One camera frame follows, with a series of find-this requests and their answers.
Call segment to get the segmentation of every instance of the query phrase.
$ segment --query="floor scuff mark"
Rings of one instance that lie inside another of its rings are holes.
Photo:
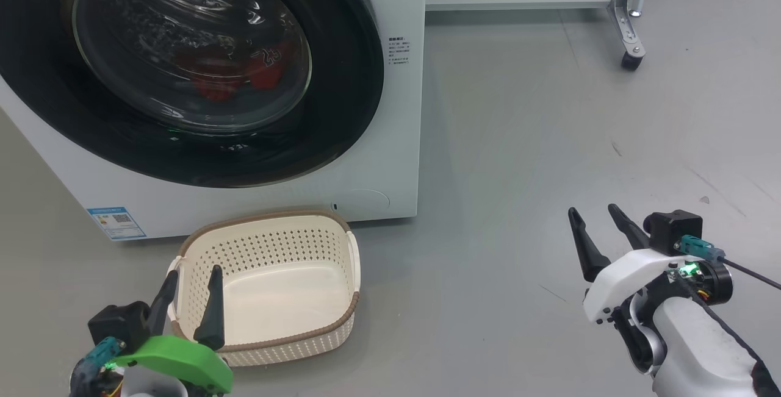
[[[695,171],[694,168],[689,168],[689,171],[692,172],[693,175],[699,177],[700,180],[703,181],[705,185],[709,186],[711,190],[715,191],[716,194],[722,196],[724,202],[727,202],[727,205],[732,206],[733,210],[736,210],[743,217],[748,217],[742,210],[740,210],[740,208],[738,208],[737,205],[734,205],[734,203],[731,200],[727,199],[727,196],[725,196],[724,193],[722,193],[718,188],[716,188],[715,185],[713,185],[708,179],[702,177],[702,175],[700,175],[697,171]]]
[[[558,13],[558,21],[561,22],[561,28],[564,29],[564,36],[567,38],[567,43],[569,44],[569,50],[572,51],[572,58],[575,60],[575,67],[578,68],[578,72],[580,72],[580,64],[578,64],[578,57],[575,55],[575,48],[572,47],[572,41],[569,40],[569,33],[567,33],[567,26],[564,25],[564,19],[561,18],[561,12],[559,10],[556,10]]]
[[[545,289],[545,291],[547,291],[547,292],[548,292],[548,293],[550,293],[551,295],[554,295],[556,298],[558,298],[558,299],[560,299],[560,300],[562,300],[562,301],[564,301],[564,302],[567,302],[567,300],[566,300],[566,299],[563,299],[563,298],[562,298],[562,297],[560,297],[559,295],[556,295],[555,293],[553,293],[552,291],[550,291],[550,289],[549,289],[549,288],[547,288],[547,287],[545,287],[545,286],[543,286],[543,285],[541,285],[541,284],[538,284],[538,286],[540,286],[541,288]]]
[[[775,205],[779,205],[779,201],[778,201],[778,200],[776,200],[776,198],[775,198],[775,197],[773,197],[772,195],[770,195],[770,193],[769,193],[769,192],[767,192],[767,190],[765,190],[764,188],[760,187],[760,186],[759,186],[759,184],[758,184],[758,183],[756,183],[756,182],[754,182],[754,181],[751,181],[751,183],[753,183],[753,184],[754,184],[754,187],[757,187],[757,189],[758,189],[759,191],[762,191],[762,194],[766,195],[766,196],[768,197],[768,199],[770,199],[770,200],[773,200],[773,203],[775,203]]]
[[[623,158],[623,153],[621,153],[621,150],[619,150],[619,145],[616,144],[615,141],[610,141],[610,145],[613,145],[613,151],[616,152],[616,155]]]

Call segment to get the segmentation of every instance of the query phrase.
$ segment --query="green led light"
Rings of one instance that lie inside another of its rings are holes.
[[[681,273],[686,275],[692,275],[692,272],[697,272],[698,270],[700,270],[700,266],[697,266],[696,263],[686,264],[686,266],[680,269]]]

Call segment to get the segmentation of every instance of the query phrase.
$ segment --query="teal connector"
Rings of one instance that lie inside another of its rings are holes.
[[[705,261],[717,261],[719,257],[725,256],[723,249],[693,235],[681,237],[679,250],[687,255],[698,256]]]
[[[108,336],[95,345],[73,368],[70,375],[70,397],[94,395],[92,383],[100,374],[101,367],[117,357],[124,347],[125,343],[113,336]]]

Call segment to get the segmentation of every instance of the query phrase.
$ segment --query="printed instruction label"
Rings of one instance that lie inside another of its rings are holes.
[[[95,219],[112,240],[145,238],[146,234],[124,206],[114,208],[90,208],[87,213]]]
[[[388,38],[388,64],[408,65],[410,44],[406,38]]]

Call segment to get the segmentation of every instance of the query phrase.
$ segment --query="washing machine door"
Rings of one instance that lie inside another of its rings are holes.
[[[6,0],[0,74],[112,163],[234,188],[346,152],[379,103],[383,51],[368,0]]]

